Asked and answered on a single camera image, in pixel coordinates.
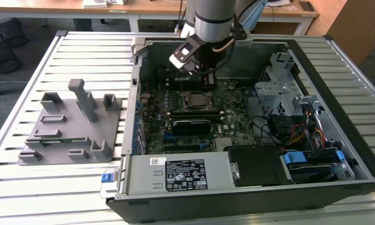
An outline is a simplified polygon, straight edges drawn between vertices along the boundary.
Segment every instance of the power supply label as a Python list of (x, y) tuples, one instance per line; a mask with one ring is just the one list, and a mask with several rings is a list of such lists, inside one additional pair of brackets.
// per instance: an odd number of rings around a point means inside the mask
[(193, 191), (208, 189), (202, 159), (165, 162), (166, 191)]

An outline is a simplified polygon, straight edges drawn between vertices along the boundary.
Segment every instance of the black mesh trash bin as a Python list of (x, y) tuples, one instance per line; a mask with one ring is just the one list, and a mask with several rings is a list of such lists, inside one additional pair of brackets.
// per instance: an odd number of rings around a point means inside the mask
[(10, 47), (21, 46), (28, 41), (20, 27), (17, 18), (0, 17), (0, 33), (5, 35)]
[(20, 67), (20, 61), (12, 48), (5, 42), (5, 35), (0, 33), (0, 74), (6, 74)]

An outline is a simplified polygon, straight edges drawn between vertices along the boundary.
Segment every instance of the green circuit board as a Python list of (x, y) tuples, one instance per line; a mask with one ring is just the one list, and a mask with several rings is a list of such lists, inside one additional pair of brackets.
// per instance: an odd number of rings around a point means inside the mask
[(166, 91), (164, 84), (149, 85), (149, 102), (145, 108), (146, 150), (145, 154), (182, 153), (165, 151), (168, 146), (197, 146), (197, 152), (216, 151), (213, 140), (229, 137), (233, 145), (255, 144), (253, 130), (249, 126), (244, 110), (245, 93), (243, 88), (228, 90), (229, 81), (217, 82), (217, 87), (209, 92), (213, 110), (223, 111), (220, 123), (211, 124), (211, 131), (204, 136), (170, 136), (166, 127), (168, 111), (182, 111), (180, 91)]

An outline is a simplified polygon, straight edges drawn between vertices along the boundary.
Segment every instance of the metal rail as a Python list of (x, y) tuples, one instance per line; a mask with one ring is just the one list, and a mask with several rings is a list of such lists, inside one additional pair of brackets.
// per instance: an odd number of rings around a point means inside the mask
[[(17, 155), (37, 119), (45, 90), (74, 98), (66, 85), (85, 80), (93, 96), (113, 93), (122, 99), (116, 143), (122, 142), (132, 74), (133, 37), (149, 33), (69, 32), (56, 37), (0, 131), (0, 224), (126, 224), (100, 198), (100, 175), (120, 165), (120, 147), (109, 163), (18, 166)], [(293, 38), (375, 153), (375, 88), (337, 46), (323, 37), (257, 35), (255, 39)], [(303, 84), (313, 93), (303, 75)], [(352, 196), (317, 210), (166, 222), (164, 224), (373, 224), (375, 192)]]

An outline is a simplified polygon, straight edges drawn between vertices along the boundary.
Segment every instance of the wooden desk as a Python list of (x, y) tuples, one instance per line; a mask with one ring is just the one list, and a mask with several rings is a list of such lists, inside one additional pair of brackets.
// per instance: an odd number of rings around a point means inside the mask
[[(177, 19), (178, 3), (164, 0), (132, 0), (129, 13), (132, 20), (138, 19)], [(304, 35), (317, 12), (307, 12), (301, 9), (297, 0), (283, 7), (267, 7), (259, 22), (297, 23), (295, 35)]]
[[(297, 0), (283, 7), (265, 8), (260, 22), (299, 23), (296, 35), (304, 35), (316, 12), (305, 12)], [(176, 20), (178, 2), (128, 0), (126, 5), (81, 8), (81, 0), (0, 0), (0, 16), (28, 18), (128, 19), (130, 31), (138, 32), (138, 19)]]

